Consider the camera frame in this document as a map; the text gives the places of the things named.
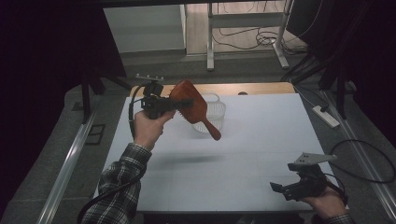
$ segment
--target white tabletop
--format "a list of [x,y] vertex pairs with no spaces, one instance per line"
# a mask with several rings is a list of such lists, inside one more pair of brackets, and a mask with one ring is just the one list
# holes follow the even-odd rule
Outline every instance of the white tabletop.
[[[303,152],[323,154],[296,93],[221,95],[226,104],[222,137],[198,133],[179,114],[165,124],[142,178],[138,212],[304,211],[305,203],[286,201],[270,182],[300,180],[289,170]],[[105,169],[132,142],[125,101]],[[136,103],[134,110],[140,110]],[[320,165],[332,174],[327,162]]]

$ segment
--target plaid shirt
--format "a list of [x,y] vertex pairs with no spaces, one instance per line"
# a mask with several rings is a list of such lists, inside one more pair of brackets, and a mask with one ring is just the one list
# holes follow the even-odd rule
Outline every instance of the plaid shirt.
[[338,217],[331,217],[325,220],[326,224],[355,224],[350,214],[344,214]]
[[[119,161],[113,162],[99,180],[99,194],[128,183],[147,165],[151,152],[142,146],[129,144]],[[93,205],[82,219],[82,223],[132,223],[139,199],[140,181],[128,189],[104,198]]]

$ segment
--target clear plastic cup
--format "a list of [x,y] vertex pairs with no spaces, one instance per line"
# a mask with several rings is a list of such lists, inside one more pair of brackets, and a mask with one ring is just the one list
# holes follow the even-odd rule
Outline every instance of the clear plastic cup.
[[[206,103],[207,103],[207,110],[206,110],[206,117],[218,130],[221,129],[224,115],[225,115],[225,104],[220,100],[219,96],[214,92],[203,92],[202,93]],[[214,101],[209,100],[209,98],[213,97],[206,97],[208,95],[213,95],[217,99]],[[200,133],[209,133],[206,126],[202,122],[192,124],[192,127],[200,132]]]

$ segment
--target human hand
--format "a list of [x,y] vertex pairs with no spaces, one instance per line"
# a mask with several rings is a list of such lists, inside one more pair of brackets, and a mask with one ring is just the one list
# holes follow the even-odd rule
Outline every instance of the human hand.
[[337,217],[347,212],[340,195],[327,187],[318,197],[306,197],[302,202],[311,205],[322,219]]
[[163,125],[172,119],[176,110],[165,112],[157,119],[149,119],[145,111],[134,114],[134,142],[147,150],[154,148],[155,142],[163,134]]

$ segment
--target orange paddle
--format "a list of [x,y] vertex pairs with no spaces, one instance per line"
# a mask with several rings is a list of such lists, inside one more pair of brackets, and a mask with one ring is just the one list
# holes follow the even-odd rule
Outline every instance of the orange paddle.
[[173,101],[181,101],[186,99],[192,99],[192,107],[180,108],[178,111],[180,114],[191,124],[202,122],[213,139],[219,141],[221,133],[219,130],[207,120],[206,110],[207,103],[198,92],[197,89],[192,85],[189,80],[180,81],[171,91],[169,98]]

